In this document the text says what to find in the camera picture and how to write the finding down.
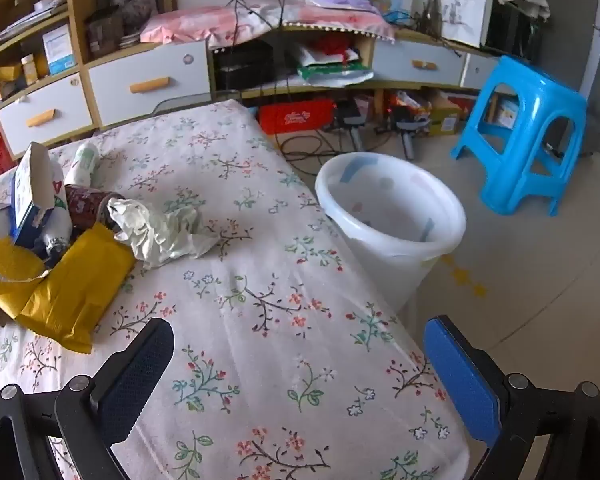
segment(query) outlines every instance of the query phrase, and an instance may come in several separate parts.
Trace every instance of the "blue plastic stool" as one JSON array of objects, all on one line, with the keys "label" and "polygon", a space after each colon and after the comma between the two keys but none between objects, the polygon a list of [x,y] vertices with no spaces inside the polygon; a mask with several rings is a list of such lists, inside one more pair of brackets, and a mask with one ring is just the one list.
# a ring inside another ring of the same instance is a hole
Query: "blue plastic stool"
[{"label": "blue plastic stool", "polygon": [[[491,94],[499,84],[512,87],[518,94],[520,109],[512,130],[483,120]],[[573,121],[573,133],[564,158],[557,162],[544,150],[542,138],[549,124],[561,117]],[[468,148],[480,160],[487,173],[480,198],[496,213],[512,214],[522,198],[540,195],[552,198],[549,215],[554,216],[578,160],[586,120],[584,97],[527,64],[502,57],[482,88],[451,156],[458,158]],[[483,135],[503,138],[506,147],[502,154]],[[536,158],[549,176],[531,171]]]}]

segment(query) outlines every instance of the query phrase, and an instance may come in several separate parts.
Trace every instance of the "blue box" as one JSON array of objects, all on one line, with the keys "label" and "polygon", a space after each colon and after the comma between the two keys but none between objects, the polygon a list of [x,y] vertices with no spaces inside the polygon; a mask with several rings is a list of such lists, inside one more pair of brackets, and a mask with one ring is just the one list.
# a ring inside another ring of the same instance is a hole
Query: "blue box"
[{"label": "blue box", "polygon": [[51,75],[64,72],[76,65],[69,25],[62,25],[43,34],[42,43],[45,46],[46,63],[49,65]]}]

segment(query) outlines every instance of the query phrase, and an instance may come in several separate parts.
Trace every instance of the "pink cloth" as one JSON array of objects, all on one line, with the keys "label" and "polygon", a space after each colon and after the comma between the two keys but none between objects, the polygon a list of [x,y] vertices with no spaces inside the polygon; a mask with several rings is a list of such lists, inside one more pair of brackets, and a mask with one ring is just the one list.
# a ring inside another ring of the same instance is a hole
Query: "pink cloth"
[{"label": "pink cloth", "polygon": [[[278,27],[280,11],[278,0],[244,0],[250,9],[238,5],[238,31],[235,44],[245,43]],[[308,6],[304,0],[286,0],[283,17],[285,25],[306,25],[309,28],[332,28],[372,34],[384,40],[394,40],[394,28],[381,16],[360,10],[323,9]],[[208,40],[208,48],[222,48],[234,44],[234,4],[176,10],[152,17],[145,25],[140,41],[143,43],[171,43]]]}]

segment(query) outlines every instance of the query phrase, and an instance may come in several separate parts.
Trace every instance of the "white box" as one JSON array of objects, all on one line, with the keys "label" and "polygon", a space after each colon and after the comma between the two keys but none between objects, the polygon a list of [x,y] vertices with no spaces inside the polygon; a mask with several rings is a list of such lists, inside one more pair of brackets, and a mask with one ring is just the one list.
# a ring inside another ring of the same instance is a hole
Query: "white box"
[{"label": "white box", "polygon": [[491,21],[493,0],[440,0],[442,37],[480,48]]},{"label": "white box", "polygon": [[43,34],[42,41],[45,45],[46,62],[51,75],[76,65],[68,24]]},{"label": "white box", "polygon": [[519,110],[520,105],[517,102],[511,99],[501,99],[498,103],[496,124],[512,130],[513,126],[516,124]]},{"label": "white box", "polygon": [[55,205],[53,169],[45,146],[32,142],[13,173],[11,231],[15,245],[32,249]]}]

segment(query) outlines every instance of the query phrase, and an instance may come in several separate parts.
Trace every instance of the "white plastic bucket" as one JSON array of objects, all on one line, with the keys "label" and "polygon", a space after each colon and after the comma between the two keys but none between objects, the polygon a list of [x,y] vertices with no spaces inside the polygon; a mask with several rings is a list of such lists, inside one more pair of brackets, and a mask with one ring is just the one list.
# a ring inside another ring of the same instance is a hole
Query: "white plastic bucket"
[{"label": "white plastic bucket", "polygon": [[427,171],[379,153],[329,160],[315,181],[325,213],[397,314],[466,228],[464,208]]}]

